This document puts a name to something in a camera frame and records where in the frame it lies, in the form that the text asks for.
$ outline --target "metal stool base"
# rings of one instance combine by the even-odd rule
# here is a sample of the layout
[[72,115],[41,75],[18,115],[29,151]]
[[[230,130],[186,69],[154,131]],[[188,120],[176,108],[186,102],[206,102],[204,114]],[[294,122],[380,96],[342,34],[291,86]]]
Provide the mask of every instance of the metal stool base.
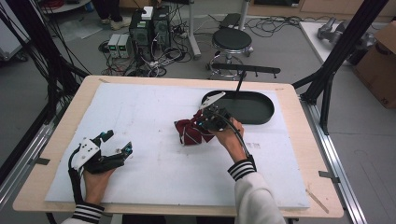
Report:
[[225,70],[225,69],[214,69],[212,68],[213,63],[231,63],[231,64],[243,64],[242,61],[238,58],[235,57],[231,54],[219,54],[215,56],[210,62],[206,65],[206,69],[210,70],[212,74],[208,79],[212,79],[213,76],[218,75],[222,77],[232,77],[233,81],[235,81],[236,77],[239,77],[239,72],[236,71],[236,73],[233,73],[230,70]]

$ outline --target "black stool seat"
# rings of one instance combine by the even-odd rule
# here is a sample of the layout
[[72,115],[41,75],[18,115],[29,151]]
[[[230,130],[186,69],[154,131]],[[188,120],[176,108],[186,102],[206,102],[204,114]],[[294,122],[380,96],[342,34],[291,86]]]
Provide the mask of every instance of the black stool seat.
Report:
[[219,29],[213,34],[212,41],[214,45],[226,50],[247,49],[251,45],[250,35],[232,28]]

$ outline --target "hand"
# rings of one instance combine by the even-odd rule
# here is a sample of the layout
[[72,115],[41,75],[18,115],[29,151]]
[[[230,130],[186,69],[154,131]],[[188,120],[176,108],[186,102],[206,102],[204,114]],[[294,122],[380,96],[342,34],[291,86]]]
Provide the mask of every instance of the hand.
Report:
[[84,171],[86,203],[93,203],[99,205],[105,196],[105,191],[108,184],[108,179],[116,169],[106,171],[101,174],[93,175],[88,171]]
[[[230,118],[230,121],[233,123],[233,126],[235,126],[241,136],[244,136],[244,127],[242,127],[242,123],[234,118]],[[210,132],[213,133],[219,139],[219,142],[227,149],[228,153],[233,159],[233,162],[238,162],[247,158],[241,143],[230,126],[227,126],[223,131],[220,132]]]

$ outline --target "shoe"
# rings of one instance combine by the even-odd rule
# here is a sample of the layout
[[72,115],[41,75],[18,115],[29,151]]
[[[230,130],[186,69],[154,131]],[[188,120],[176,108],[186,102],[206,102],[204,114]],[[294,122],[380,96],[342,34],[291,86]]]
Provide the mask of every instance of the shoe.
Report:
[[123,18],[122,21],[111,21],[111,29],[119,30],[122,27],[127,27],[131,24],[131,18]]
[[111,21],[110,17],[100,20],[100,22],[101,22],[102,24],[109,24],[110,21]]

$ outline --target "stool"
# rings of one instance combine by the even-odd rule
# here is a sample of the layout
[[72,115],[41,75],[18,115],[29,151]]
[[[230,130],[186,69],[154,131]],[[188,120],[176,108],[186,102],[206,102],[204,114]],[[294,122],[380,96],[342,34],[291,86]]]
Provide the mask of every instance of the stool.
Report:
[[[251,37],[247,33],[236,30],[233,28],[223,28],[217,30],[212,37],[213,46],[219,51],[216,52],[215,57],[210,60],[206,65],[207,70],[211,70],[212,74],[209,77],[211,79],[214,75],[221,75],[223,77],[232,77],[233,80],[239,75],[238,72],[233,74],[231,71],[213,69],[213,63],[236,63],[243,64],[242,61],[233,56],[235,53],[245,53],[247,56],[250,55],[248,51],[251,47]],[[225,61],[218,61],[219,58],[225,58]]]

